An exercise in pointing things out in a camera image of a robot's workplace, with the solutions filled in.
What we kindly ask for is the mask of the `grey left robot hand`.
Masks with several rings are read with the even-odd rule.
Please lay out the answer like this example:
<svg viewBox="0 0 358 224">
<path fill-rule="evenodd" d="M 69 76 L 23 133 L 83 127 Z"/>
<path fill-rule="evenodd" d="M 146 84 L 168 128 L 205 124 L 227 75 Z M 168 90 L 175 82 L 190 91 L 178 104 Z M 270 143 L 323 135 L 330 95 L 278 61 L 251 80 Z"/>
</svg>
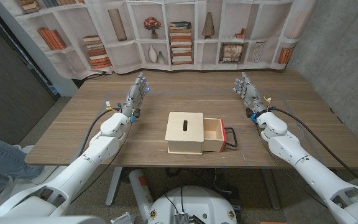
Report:
<svg viewBox="0 0 358 224">
<path fill-rule="evenodd" d="M 139 73 L 130 87 L 126 100 L 122 105 L 121 113 L 129 117 L 139 117 L 140 108 L 145 95 L 150 91 L 149 85 L 142 72 Z"/>
</svg>

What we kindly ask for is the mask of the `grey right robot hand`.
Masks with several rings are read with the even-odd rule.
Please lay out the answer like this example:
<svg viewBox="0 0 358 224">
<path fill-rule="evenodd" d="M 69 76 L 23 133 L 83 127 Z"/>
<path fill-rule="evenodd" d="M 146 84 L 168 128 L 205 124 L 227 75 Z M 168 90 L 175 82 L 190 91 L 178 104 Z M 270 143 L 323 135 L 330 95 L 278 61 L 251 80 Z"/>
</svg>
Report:
<svg viewBox="0 0 358 224">
<path fill-rule="evenodd" d="M 258 118 L 262 113 L 267 112 L 267 107 L 262 102 L 260 94 L 256 87 L 251 83 L 246 72 L 242 72 L 242 80 L 235 79 L 232 90 L 237 93 L 246 106 L 246 115 L 248 118 Z"/>
</svg>

